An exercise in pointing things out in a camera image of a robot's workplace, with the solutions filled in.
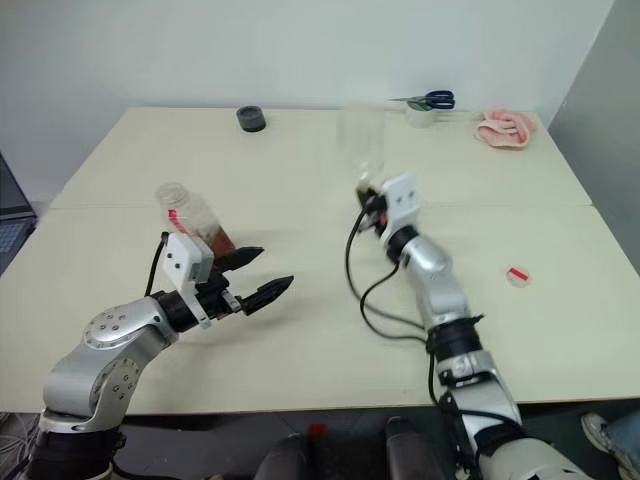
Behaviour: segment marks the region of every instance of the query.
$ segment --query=table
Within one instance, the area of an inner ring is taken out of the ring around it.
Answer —
[[[163,228],[153,190],[167,180],[201,192],[238,245],[266,247],[229,275],[235,294],[296,279],[252,317],[183,335],[147,367],[130,413],[429,403],[423,348],[371,334],[346,288],[357,206],[331,147],[335,112],[268,111],[258,135],[232,114],[133,109],[71,179],[0,277],[0,411],[38,411],[46,374],[84,325],[142,295]],[[386,173],[418,173],[421,230],[452,254],[473,311],[486,314],[483,344],[515,399],[639,396],[624,366],[640,361],[640,279],[548,134],[509,152],[473,140],[469,121],[417,131],[389,114],[387,126]],[[372,234],[354,248],[361,287],[389,270]],[[529,271],[529,286],[506,281],[511,265]],[[374,293],[382,301],[417,318],[402,276]]]

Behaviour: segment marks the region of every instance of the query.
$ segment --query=pink towel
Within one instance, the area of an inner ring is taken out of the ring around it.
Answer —
[[[476,127],[476,138],[492,147],[524,148],[538,128],[524,113],[509,110],[490,110],[484,118]]]

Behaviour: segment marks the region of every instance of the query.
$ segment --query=clear plastic bottle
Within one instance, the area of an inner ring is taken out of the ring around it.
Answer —
[[[202,238],[216,257],[235,250],[235,245],[203,198],[189,192],[178,182],[169,182],[156,190],[162,216],[169,228]]]

